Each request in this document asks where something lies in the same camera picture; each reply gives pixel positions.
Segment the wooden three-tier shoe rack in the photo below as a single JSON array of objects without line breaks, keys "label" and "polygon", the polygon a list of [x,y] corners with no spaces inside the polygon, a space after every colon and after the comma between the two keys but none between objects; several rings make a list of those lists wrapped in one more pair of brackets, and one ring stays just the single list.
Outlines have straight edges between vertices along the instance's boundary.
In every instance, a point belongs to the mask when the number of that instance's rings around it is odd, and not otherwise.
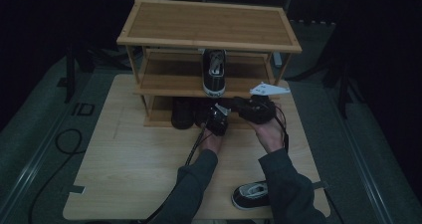
[{"label": "wooden three-tier shoe rack", "polygon": [[116,42],[126,46],[146,126],[170,127],[174,97],[204,98],[202,51],[227,52],[224,101],[281,81],[271,57],[302,51],[281,8],[135,0]]}]

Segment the person's right hand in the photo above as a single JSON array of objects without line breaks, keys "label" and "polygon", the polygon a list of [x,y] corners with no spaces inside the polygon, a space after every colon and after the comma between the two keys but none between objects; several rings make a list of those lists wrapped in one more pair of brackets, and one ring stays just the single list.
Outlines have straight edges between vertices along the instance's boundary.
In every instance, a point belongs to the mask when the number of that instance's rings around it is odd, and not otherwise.
[{"label": "person's right hand", "polygon": [[259,143],[267,153],[285,148],[286,120],[281,111],[276,112],[276,116],[270,121],[262,124],[256,124],[249,121],[249,125],[255,131]]}]

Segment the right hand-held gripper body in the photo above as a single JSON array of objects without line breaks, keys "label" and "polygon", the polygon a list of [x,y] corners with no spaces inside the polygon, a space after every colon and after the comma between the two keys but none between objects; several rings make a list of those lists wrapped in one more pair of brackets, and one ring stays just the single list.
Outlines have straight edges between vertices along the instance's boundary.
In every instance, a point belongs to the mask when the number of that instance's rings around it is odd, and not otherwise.
[{"label": "right hand-held gripper body", "polygon": [[243,108],[239,117],[256,124],[270,121],[276,116],[276,105],[270,100],[270,96],[288,94],[290,91],[289,88],[260,83],[250,89],[251,97],[245,99],[243,105],[235,105]]}]

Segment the person's left hand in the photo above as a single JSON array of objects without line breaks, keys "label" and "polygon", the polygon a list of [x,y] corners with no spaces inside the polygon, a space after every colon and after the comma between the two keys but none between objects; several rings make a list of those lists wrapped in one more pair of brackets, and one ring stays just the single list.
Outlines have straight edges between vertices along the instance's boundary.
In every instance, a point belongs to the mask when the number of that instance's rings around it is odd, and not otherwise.
[{"label": "person's left hand", "polygon": [[205,128],[203,137],[199,145],[201,151],[211,150],[218,154],[223,143],[223,137],[213,134],[209,129]]}]

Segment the black white canvas sneaker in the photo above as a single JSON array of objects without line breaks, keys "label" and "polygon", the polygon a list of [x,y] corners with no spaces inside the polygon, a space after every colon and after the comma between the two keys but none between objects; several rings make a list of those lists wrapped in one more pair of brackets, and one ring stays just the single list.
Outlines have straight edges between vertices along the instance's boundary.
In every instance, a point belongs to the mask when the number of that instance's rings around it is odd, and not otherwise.
[{"label": "black white canvas sneaker", "polygon": [[235,189],[233,205],[241,210],[251,210],[270,205],[268,186],[265,181],[247,183]]},{"label": "black white canvas sneaker", "polygon": [[226,52],[206,49],[202,56],[203,90],[208,97],[221,97],[225,83]]}]

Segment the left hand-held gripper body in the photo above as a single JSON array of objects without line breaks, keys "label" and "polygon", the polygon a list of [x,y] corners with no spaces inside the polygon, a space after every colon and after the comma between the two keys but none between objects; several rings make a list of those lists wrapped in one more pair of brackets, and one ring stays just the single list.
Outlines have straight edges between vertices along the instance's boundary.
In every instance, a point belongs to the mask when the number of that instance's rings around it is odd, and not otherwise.
[{"label": "left hand-held gripper body", "polygon": [[230,109],[226,109],[216,103],[210,108],[206,128],[217,136],[223,136],[228,128],[228,116],[230,112]]}]

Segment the black slip-on shoe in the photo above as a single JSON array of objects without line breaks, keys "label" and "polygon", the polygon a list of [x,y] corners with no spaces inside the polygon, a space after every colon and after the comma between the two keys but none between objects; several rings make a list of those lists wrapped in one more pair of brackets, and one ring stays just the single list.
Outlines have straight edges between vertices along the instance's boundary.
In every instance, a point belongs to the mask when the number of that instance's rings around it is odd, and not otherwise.
[{"label": "black slip-on shoe", "polygon": [[198,127],[203,127],[209,117],[211,108],[215,105],[212,99],[198,99],[195,104],[195,124]]},{"label": "black slip-on shoe", "polygon": [[190,128],[194,123],[190,100],[174,98],[172,102],[171,123],[177,129]]}]

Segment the black metal stand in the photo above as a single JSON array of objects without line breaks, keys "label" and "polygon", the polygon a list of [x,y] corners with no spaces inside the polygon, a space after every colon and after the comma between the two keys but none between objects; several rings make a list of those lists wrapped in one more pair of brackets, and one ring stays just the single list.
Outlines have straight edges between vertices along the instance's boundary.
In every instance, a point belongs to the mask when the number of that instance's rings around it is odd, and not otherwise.
[{"label": "black metal stand", "polygon": [[337,108],[343,118],[347,118],[346,104],[351,102],[349,93],[353,93],[356,98],[363,102],[363,97],[350,82],[351,62],[335,55],[329,56],[325,62],[327,72],[322,79],[326,88],[338,86]]},{"label": "black metal stand", "polygon": [[92,55],[90,54],[90,44],[87,42],[72,43],[67,47],[66,52],[66,78],[65,87],[67,89],[65,103],[67,104],[73,97],[76,87],[76,68],[78,62],[83,72],[91,73],[94,68]]}]

